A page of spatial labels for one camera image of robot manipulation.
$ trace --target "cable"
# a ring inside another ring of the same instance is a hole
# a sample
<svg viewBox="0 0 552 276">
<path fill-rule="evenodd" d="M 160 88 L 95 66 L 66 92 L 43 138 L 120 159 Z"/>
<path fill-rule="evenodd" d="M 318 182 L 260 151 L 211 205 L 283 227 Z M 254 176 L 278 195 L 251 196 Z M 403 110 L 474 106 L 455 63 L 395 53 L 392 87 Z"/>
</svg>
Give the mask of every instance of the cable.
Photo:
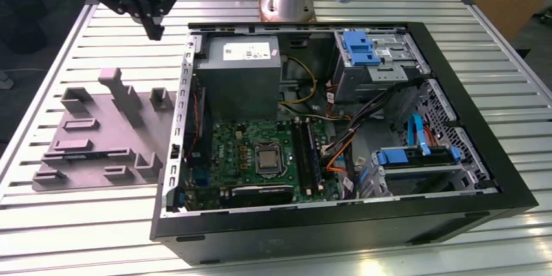
<svg viewBox="0 0 552 276">
<path fill-rule="evenodd" d="M 48 71 L 46 69 L 35 69 L 35 68 L 24 68 L 24 69 L 7 69 L 7 70 L 2 70 L 0 72 L 14 72 L 14 71 Z"/>
<path fill-rule="evenodd" d="M 194 147 L 196 145 L 198 138 L 199 138 L 199 113 L 198 113 L 198 95 L 196 95 L 196 92 L 194 92 L 194 110 L 195 110 L 195 119 L 196 119 L 196 136 L 194 137 L 194 142 L 192 142 L 192 145 L 190 146 L 187 157 L 190 157 L 190 155 L 192 154 L 192 150 L 194 150 Z"/>
<path fill-rule="evenodd" d="M 332 103 L 328 103 L 328 106 L 327 106 L 327 117 L 328 117 L 328 118 L 335 118 L 335 119 L 342 119 L 342 117 L 340 117 L 340 116 L 332 116 L 332 115 L 331 115 L 331 106 L 332 106 L 332 105 L 334 105 Z M 346 119 L 346 120 L 351 121 L 351 117 L 350 117 L 348 115 L 344 115 L 344 116 L 343 116 L 343 119 Z"/>
<path fill-rule="evenodd" d="M 328 121 L 339 121 L 339 119 L 327 118 L 326 116 L 319 116 L 318 114 L 306 114 L 300 113 L 298 110 L 291 108 L 291 106 L 286 105 L 284 103 L 280 104 L 291 113 L 296 114 L 298 116 L 310 116 L 311 118 L 319 118 Z"/>
<path fill-rule="evenodd" d="M 298 86 L 298 88 L 295 89 L 295 96 L 298 98 L 302 98 L 302 85 Z M 311 108 L 311 105 L 306 101 L 302 102 L 302 104 L 307 108 L 307 111 L 310 112 L 310 114 L 316 114 L 316 111 Z"/>
<path fill-rule="evenodd" d="M 351 144 L 351 142 L 354 141 L 354 137 L 351 137 L 351 139 L 347 141 L 347 143 L 342 146 L 342 148 L 339 149 L 336 155 L 334 156 L 334 158 L 331 159 L 328 165 L 327 165 L 327 171 L 331 171 L 332 168 L 332 164 L 336 161 L 339 155 L 343 153 L 343 150 L 346 150 L 347 146 Z"/>
<path fill-rule="evenodd" d="M 298 99 L 298 100 L 279 101 L 279 103 L 302 103 L 302 102 L 307 101 L 314 96 L 314 94 L 316 92 L 316 78 L 314 77 L 311 69 L 306 66 L 306 64 L 303 64 L 303 62 L 298 58 L 294 58 L 292 56 L 288 56 L 287 58 L 291 59 L 292 61 L 295 61 L 303 67 L 304 71 L 307 71 L 307 73 L 310 74 L 311 79 L 312 79 L 312 90 L 311 90 L 311 94 L 307 95 L 307 97 L 304 97 L 302 99 Z"/>
</svg>

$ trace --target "slotted metal work surface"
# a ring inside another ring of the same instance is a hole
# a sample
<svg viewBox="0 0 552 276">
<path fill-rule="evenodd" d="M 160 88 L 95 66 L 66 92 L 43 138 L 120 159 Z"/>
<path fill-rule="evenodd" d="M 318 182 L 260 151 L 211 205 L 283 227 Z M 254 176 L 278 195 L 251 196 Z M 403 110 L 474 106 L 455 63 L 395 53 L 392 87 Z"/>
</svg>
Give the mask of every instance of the slotted metal work surface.
<svg viewBox="0 0 552 276">
<path fill-rule="evenodd" d="M 166 35 L 104 6 L 82 11 L 51 73 L 0 160 L 0 273 L 103 275 L 550 275 L 552 271 L 552 109 L 550 91 L 479 9 L 458 0 L 316 0 L 319 21 L 420 21 L 491 124 L 540 206 L 444 244 L 190 269 L 148 239 L 155 186 L 38 194 L 31 178 L 63 115 L 60 95 L 120 67 L 136 91 L 178 89 L 188 22 L 258 21 L 258 0 L 179 0 Z"/>
</svg>

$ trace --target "floor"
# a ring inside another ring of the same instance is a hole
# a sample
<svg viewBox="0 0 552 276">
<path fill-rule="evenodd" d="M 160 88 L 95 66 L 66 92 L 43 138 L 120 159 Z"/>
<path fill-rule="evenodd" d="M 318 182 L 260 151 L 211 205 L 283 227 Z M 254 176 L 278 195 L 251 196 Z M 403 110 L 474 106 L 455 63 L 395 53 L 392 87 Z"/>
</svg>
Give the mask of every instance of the floor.
<svg viewBox="0 0 552 276">
<path fill-rule="evenodd" d="M 48 46 L 26 55 L 18 55 L 0 43 L 0 69 L 16 83 L 11 90 L 0 90 L 0 155 L 26 114 L 38 88 L 51 67 L 58 51 L 70 33 L 84 0 L 43 0 L 50 14 L 40 20 L 48 37 Z M 552 25 L 534 18 L 518 38 L 515 48 L 530 48 L 526 58 L 544 83 L 552 88 Z"/>
</svg>

